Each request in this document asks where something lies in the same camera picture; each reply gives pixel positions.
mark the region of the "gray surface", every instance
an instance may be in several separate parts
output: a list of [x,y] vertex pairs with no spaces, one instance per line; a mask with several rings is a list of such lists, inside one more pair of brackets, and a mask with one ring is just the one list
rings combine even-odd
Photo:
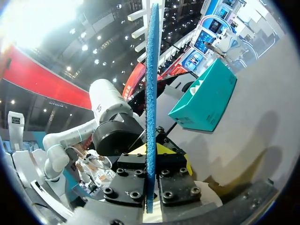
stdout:
[[300,151],[300,64],[291,38],[236,76],[213,133],[176,125],[169,137],[187,152],[198,180],[210,177],[230,188],[271,178],[282,188]]

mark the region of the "blue abrasive pad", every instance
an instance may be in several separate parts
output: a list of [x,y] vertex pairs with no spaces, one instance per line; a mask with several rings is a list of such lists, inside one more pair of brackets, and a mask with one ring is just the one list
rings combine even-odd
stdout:
[[159,54],[159,13],[158,4],[152,5],[147,38],[146,59],[146,136],[147,136],[147,213],[153,211],[156,155],[156,95]]

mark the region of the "ceiling light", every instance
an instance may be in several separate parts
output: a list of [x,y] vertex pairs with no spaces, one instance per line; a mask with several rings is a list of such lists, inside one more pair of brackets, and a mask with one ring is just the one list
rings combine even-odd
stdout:
[[1,13],[1,33],[18,46],[36,48],[50,32],[74,21],[78,6],[70,0],[18,1]]
[[88,50],[88,46],[87,46],[87,45],[82,46],[82,50],[83,50],[83,51]]
[[81,38],[84,38],[86,36],[86,32],[82,33],[80,36]]
[[75,28],[73,28],[72,30],[70,30],[70,34],[75,34],[76,30]]

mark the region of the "teal box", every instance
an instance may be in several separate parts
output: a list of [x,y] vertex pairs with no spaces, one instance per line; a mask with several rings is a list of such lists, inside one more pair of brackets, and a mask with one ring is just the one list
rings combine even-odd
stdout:
[[213,131],[233,93],[237,78],[216,59],[190,86],[169,116],[183,128]]

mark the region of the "display screen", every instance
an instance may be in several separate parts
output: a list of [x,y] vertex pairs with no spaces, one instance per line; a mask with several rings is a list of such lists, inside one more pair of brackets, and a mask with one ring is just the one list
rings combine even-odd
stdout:
[[223,0],[223,3],[229,5],[230,7],[233,6],[233,4],[235,3],[235,0]]
[[207,32],[202,30],[195,42],[194,47],[205,54],[207,52],[208,48],[205,47],[205,44],[203,43],[203,41],[213,43],[214,40],[215,39],[212,35],[210,35]]
[[222,18],[222,19],[225,19],[225,17],[227,16],[228,12],[225,10],[225,9],[221,9],[220,13],[219,13],[219,16]]
[[215,34],[217,34],[217,33],[220,34],[220,33],[222,33],[222,31],[220,29],[221,27],[222,27],[222,24],[219,21],[214,19],[209,27],[209,30],[211,30]]

